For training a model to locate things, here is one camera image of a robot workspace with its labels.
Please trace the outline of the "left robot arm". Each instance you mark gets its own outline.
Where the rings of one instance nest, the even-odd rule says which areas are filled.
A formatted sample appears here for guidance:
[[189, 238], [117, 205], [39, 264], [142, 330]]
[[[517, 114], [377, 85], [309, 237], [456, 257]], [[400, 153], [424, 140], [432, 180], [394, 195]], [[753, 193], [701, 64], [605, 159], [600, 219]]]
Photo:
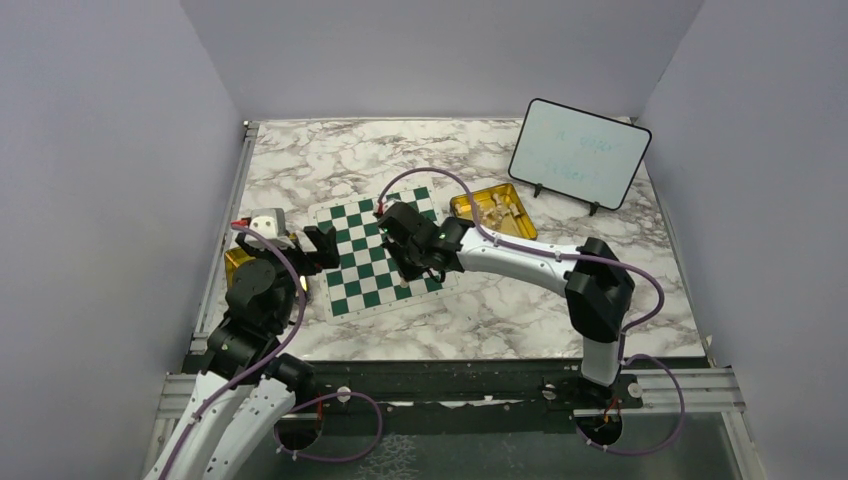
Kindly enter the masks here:
[[231, 479], [277, 420], [313, 401], [312, 367], [284, 350], [304, 320], [302, 278], [340, 264], [337, 232], [305, 227], [314, 247], [305, 251], [269, 216], [231, 227], [250, 258], [233, 274], [228, 308], [150, 479]]

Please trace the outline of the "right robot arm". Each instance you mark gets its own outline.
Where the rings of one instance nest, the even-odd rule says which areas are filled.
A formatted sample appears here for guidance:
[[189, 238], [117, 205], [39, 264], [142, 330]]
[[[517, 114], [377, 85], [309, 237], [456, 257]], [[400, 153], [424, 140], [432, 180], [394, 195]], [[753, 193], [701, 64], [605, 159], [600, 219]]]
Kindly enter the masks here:
[[405, 281], [428, 276], [441, 282], [449, 272], [481, 272], [565, 298], [572, 327], [583, 338], [579, 398], [600, 407], [616, 395], [621, 327], [635, 283], [604, 241], [544, 247], [463, 218], [437, 224], [405, 202], [376, 218], [382, 245]]

